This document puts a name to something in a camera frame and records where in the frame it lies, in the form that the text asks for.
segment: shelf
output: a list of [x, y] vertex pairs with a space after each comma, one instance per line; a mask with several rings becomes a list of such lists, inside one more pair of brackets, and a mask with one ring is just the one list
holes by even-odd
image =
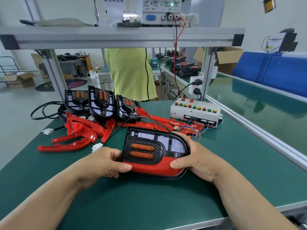
[[[189, 27], [184, 29], [177, 47], [233, 46], [235, 35], [245, 28]], [[11, 35], [12, 41], [3, 35]], [[174, 47], [174, 27], [0, 27], [4, 48], [88, 49]]]

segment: yellow-green shirt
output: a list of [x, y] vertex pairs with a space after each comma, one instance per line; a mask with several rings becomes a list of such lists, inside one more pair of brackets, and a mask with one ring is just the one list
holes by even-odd
[[[146, 101], [147, 74], [145, 69], [145, 48], [109, 48], [105, 60], [110, 66], [113, 92], [136, 101]], [[157, 97], [150, 57], [147, 56], [149, 99]]]

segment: knob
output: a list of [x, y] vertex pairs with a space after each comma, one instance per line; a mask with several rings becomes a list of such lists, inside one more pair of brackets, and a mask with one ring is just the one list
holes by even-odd
[[175, 4], [179, 4], [180, 3], [180, 0], [175, 0]]
[[170, 3], [171, 2], [171, 0], [165, 0], [165, 3], [166, 4], [168, 4], [168, 3]]

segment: blue button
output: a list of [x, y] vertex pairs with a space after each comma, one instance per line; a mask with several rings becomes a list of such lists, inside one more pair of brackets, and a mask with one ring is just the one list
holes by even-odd
[[146, 20], [147, 21], [155, 21], [156, 20], [156, 16], [155, 15], [146, 15]]

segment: black round mat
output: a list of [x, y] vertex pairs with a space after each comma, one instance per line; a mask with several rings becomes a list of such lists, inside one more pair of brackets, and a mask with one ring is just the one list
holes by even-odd
[[[77, 88], [79, 86], [85, 85], [87, 83], [87, 80], [84, 79], [67, 79], [66, 81], [66, 85], [68, 87], [68, 89], [71, 88]], [[38, 85], [35, 87], [35, 90], [37, 91], [41, 91], [41, 92], [52, 92], [54, 91], [54, 87], [52, 85], [52, 82], [47, 82], [41, 85]]]

